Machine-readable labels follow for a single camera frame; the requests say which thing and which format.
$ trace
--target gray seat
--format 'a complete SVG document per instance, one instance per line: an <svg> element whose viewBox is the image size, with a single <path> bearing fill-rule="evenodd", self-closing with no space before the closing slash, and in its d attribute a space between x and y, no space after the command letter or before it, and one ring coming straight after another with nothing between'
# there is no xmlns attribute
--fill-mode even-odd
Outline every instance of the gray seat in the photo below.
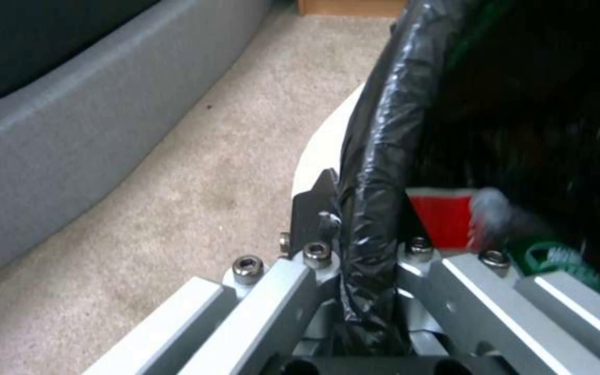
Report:
<svg viewBox="0 0 600 375"><path fill-rule="evenodd" d="M93 206L240 55L270 0L162 0L0 99L0 266Z"/></svg>

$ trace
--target wooden cabinet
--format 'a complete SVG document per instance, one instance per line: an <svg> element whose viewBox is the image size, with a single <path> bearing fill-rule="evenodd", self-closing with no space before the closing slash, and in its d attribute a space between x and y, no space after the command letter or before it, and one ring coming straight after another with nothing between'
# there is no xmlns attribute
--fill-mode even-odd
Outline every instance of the wooden cabinet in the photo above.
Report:
<svg viewBox="0 0 600 375"><path fill-rule="evenodd" d="M406 0L297 0L301 15L357 15L398 17Z"/></svg>

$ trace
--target dark seat cushion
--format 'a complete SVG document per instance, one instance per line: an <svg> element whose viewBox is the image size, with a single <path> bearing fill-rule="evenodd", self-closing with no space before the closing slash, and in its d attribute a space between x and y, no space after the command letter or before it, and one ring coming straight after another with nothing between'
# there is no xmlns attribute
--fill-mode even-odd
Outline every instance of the dark seat cushion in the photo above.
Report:
<svg viewBox="0 0 600 375"><path fill-rule="evenodd" d="M159 0L0 0L0 97L59 66Z"/></svg>

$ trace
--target hex socket screw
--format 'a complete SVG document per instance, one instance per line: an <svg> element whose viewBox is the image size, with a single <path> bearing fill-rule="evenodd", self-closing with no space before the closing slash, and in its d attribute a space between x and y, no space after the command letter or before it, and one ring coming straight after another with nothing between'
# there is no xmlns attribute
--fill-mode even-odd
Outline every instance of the hex socket screw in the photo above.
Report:
<svg viewBox="0 0 600 375"><path fill-rule="evenodd" d="M434 249L424 237L413 237L407 244L406 254L415 261L431 261Z"/></svg>
<svg viewBox="0 0 600 375"><path fill-rule="evenodd" d="M308 267L321 270L332 264L332 251L325 242L309 242L303 247L303 261Z"/></svg>
<svg viewBox="0 0 600 375"><path fill-rule="evenodd" d="M291 234L288 232L279 233L279 251L282 254L291 252Z"/></svg>
<svg viewBox="0 0 600 375"><path fill-rule="evenodd" d="M478 259L500 278L504 278L510 268L510 258L497 250L483 250L478 254Z"/></svg>
<svg viewBox="0 0 600 375"><path fill-rule="evenodd" d="M233 262L233 277L240 285L253 285L264 274L264 266L259 257L253 255L241 256Z"/></svg>

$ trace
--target metal frame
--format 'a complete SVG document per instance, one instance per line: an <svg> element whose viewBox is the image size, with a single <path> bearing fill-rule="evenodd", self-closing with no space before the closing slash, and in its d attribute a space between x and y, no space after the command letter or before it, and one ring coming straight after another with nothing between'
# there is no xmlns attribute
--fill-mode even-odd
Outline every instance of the metal frame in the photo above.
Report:
<svg viewBox="0 0 600 375"><path fill-rule="evenodd" d="M192 278L85 374L177 373L235 305L235 290Z"/></svg>
<svg viewBox="0 0 600 375"><path fill-rule="evenodd" d="M564 272L521 280L515 289L600 357L600 295Z"/></svg>
<svg viewBox="0 0 600 375"><path fill-rule="evenodd" d="M319 306L314 271L279 259L182 368L182 374L259 373L290 355Z"/></svg>
<svg viewBox="0 0 600 375"><path fill-rule="evenodd" d="M522 373L600 373L597 356L474 254L420 266L401 258L398 270L399 287L420 300L458 351L494 347Z"/></svg>

